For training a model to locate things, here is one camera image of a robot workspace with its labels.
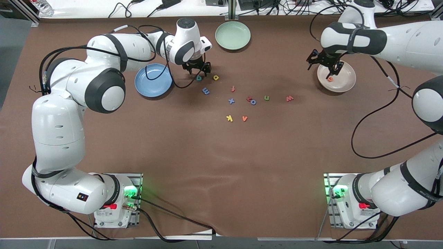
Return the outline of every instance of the plate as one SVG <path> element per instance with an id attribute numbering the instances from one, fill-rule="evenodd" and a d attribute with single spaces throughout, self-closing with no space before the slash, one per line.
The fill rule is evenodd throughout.
<path id="1" fill-rule="evenodd" d="M 346 62 L 342 61 L 343 67 L 340 70 L 338 75 L 331 75 L 334 79 L 329 82 L 326 80 L 326 76 L 329 74 L 329 69 L 326 66 L 320 65 L 317 69 L 317 77 L 320 81 L 320 84 L 324 86 L 326 89 L 336 93 L 344 93 L 346 91 L 351 90 L 351 88 L 355 85 L 356 76 L 354 69 Z"/>
<path id="2" fill-rule="evenodd" d="M 251 39 L 251 31 L 240 22 L 226 22 L 215 31 L 215 40 L 225 49 L 237 50 L 246 46 Z"/>
<path id="3" fill-rule="evenodd" d="M 154 79 L 156 77 L 158 78 L 154 80 L 149 80 L 148 78 L 146 78 L 146 73 L 148 74 L 148 77 L 150 79 Z M 162 64 L 149 64 L 146 66 L 146 69 L 142 68 L 137 73 L 135 85 L 137 91 L 141 95 L 146 97 L 158 97 L 167 92 L 168 89 L 171 87 L 171 73 L 169 72 L 169 69 L 165 69 L 165 66 Z"/>

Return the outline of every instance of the black label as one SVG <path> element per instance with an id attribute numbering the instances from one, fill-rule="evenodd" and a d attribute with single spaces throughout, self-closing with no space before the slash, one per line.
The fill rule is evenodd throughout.
<path id="1" fill-rule="evenodd" d="M 88 197 L 89 197 L 89 195 L 85 195 L 82 193 L 78 193 L 78 195 L 77 195 L 77 199 L 82 200 L 84 202 L 88 199 Z"/>

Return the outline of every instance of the white plate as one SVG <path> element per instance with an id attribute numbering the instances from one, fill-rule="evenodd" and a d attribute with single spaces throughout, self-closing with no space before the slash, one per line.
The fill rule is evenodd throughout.
<path id="1" fill-rule="evenodd" d="M 326 66 L 320 65 L 317 69 L 317 78 L 319 79 L 320 84 L 322 84 L 322 86 L 329 91 L 336 93 L 344 93 L 351 90 L 357 79 L 354 69 L 352 69 L 352 67 L 346 62 L 344 62 L 344 65 L 338 75 L 331 75 L 331 77 L 334 79 L 333 81 L 329 82 L 326 80 L 326 76 L 328 76 L 328 74 L 329 69 Z"/>

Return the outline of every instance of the brown table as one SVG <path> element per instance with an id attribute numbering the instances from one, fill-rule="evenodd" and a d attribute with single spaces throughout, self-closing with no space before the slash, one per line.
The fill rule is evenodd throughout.
<path id="1" fill-rule="evenodd" d="M 139 95 L 136 72 L 127 72 L 127 96 L 113 114 L 85 114 L 86 156 L 78 168 L 86 172 L 143 172 L 144 196 L 152 190 L 180 210 L 160 205 L 209 224 L 233 237 L 316 237 L 326 209 L 325 172 L 372 172 L 404 161 L 433 143 L 378 160 L 364 160 L 350 148 L 350 135 L 365 114 L 394 96 L 391 83 L 366 55 L 344 57 L 355 69 L 355 87 L 344 94 L 319 89 L 316 67 L 307 71 L 307 56 L 320 44 L 309 36 L 310 16 L 242 17 L 251 30 L 250 44 L 239 52 L 220 48 L 214 37 L 221 17 L 198 17 L 201 34 L 214 44 L 207 53 L 212 76 L 187 89 L 174 88 L 157 101 Z M 1 162 L 0 237 L 84 236 L 65 214 L 46 207 L 22 186 L 23 171 L 34 158 L 31 107 L 40 94 L 38 67 L 48 52 L 86 44 L 97 34 L 123 24 L 154 24 L 175 33 L 178 18 L 71 20 L 41 23 L 33 28 L 21 54 L 0 114 Z M 336 17 L 319 17 L 314 34 Z M 378 19 L 380 26 L 417 19 Z M 85 51 L 66 57 L 85 59 Z M 412 92 L 431 73 L 398 67 L 402 85 Z M 172 66 L 178 84 L 191 76 Z M 210 90 L 209 95 L 202 88 Z M 257 104 L 246 101 L 250 95 Z M 264 95 L 270 101 L 264 101 Z M 286 96 L 294 100 L 286 102 Z M 228 99 L 234 98 L 230 105 Z M 232 115 L 234 122 L 228 122 Z M 355 138 L 356 149 L 375 156 L 415 141 L 431 131 L 400 96 L 384 111 L 365 121 Z M 164 235 L 203 230 L 143 205 Z M 399 219 L 387 238 L 441 240 L 442 205 Z M 343 230 L 326 225 L 321 237 L 337 238 Z M 114 237 L 154 236 L 142 217 L 140 226 L 107 230 Z M 353 237 L 365 237 L 356 232 Z"/>

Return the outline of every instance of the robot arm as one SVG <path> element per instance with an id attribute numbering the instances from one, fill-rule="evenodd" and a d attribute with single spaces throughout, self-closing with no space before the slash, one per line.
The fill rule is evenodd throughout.
<path id="1" fill-rule="evenodd" d="M 322 33 L 322 52 L 314 50 L 310 65 L 327 66 L 339 74 L 344 54 L 369 54 L 407 67 L 443 74 L 443 47 L 440 43 L 442 21 L 427 21 L 377 28 L 374 4 L 355 0 L 338 20 Z M 443 134 L 443 76 L 420 85 L 414 92 L 412 108 L 417 117 L 433 131 Z M 439 184 L 443 164 L 443 139 L 411 159 L 368 174 L 343 176 L 333 189 L 343 226 L 352 229 L 372 214 L 383 211 L 401 216 L 427 208 L 442 199 Z M 360 228 L 371 226 L 378 216 Z"/>
<path id="2" fill-rule="evenodd" d="M 87 174 L 75 168 L 85 155 L 85 110 L 115 112 L 125 98 L 122 72 L 146 66 L 151 52 L 183 65 L 190 72 L 192 68 L 203 68 L 209 73 L 210 63 L 203 62 L 202 55 L 212 44 L 200 37 L 193 20 L 181 18 L 176 36 L 162 30 L 146 37 L 105 34 L 93 37 L 87 47 L 120 56 L 87 50 L 84 62 L 59 58 L 49 65 L 46 85 L 50 86 L 50 93 L 38 98 L 32 107 L 36 158 L 24 172 L 22 182 L 32 193 L 37 190 L 41 197 L 66 210 L 95 212 L 98 221 L 110 224 L 107 227 L 126 227 L 127 213 L 134 204 L 130 197 L 137 192 L 131 180 L 122 175 Z"/>

